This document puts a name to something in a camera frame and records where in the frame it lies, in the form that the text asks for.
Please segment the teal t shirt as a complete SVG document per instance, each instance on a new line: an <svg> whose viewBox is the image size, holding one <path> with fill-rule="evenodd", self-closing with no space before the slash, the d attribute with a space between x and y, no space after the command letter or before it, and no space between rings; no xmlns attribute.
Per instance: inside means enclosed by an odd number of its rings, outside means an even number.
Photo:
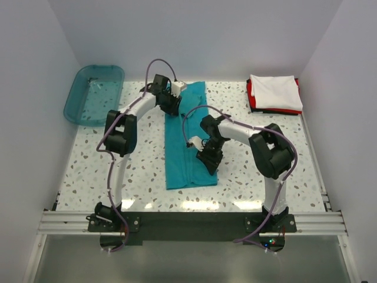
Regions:
<svg viewBox="0 0 377 283"><path fill-rule="evenodd" d="M187 138L198 136L207 139L208 135L200 127L202 118L209 114L207 108L189 111L207 103L206 83L198 81L187 85L181 94L178 115L165 115L165 171L166 189L203 187L217 185L217 175L211 175L205 165L196 157L196 148L188 148Z"/></svg>

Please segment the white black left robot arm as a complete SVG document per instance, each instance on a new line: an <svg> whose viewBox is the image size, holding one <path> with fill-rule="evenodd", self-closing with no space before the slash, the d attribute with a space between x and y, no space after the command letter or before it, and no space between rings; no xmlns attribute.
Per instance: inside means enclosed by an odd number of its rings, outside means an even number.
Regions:
<svg viewBox="0 0 377 283"><path fill-rule="evenodd" d="M108 112L104 136L96 148L97 152L111 156L106 182L108 203L98 203L87 218L90 232L128 232L125 217L121 215L121 189L128 158L137 145L137 123L157 106L166 114L177 116L181 93L186 88L182 81L171 81L157 74L129 105Z"/></svg>

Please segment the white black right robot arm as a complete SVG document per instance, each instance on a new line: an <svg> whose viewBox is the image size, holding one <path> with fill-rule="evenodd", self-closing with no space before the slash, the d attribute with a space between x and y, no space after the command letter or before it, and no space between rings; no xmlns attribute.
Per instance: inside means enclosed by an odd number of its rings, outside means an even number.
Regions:
<svg viewBox="0 0 377 283"><path fill-rule="evenodd" d="M214 175L223 158L225 142L235 140L248 144L252 151L255 166L264 177L264 203L262 221L251 233L255 235L263 228L277 231L288 215L286 201L286 181L297 165L297 150L280 130L277 124L253 127L240 121L231 121L228 116L214 118L205 116L200 127L209 136L207 141L198 137L190 139L197 149L199 159L210 175Z"/></svg>

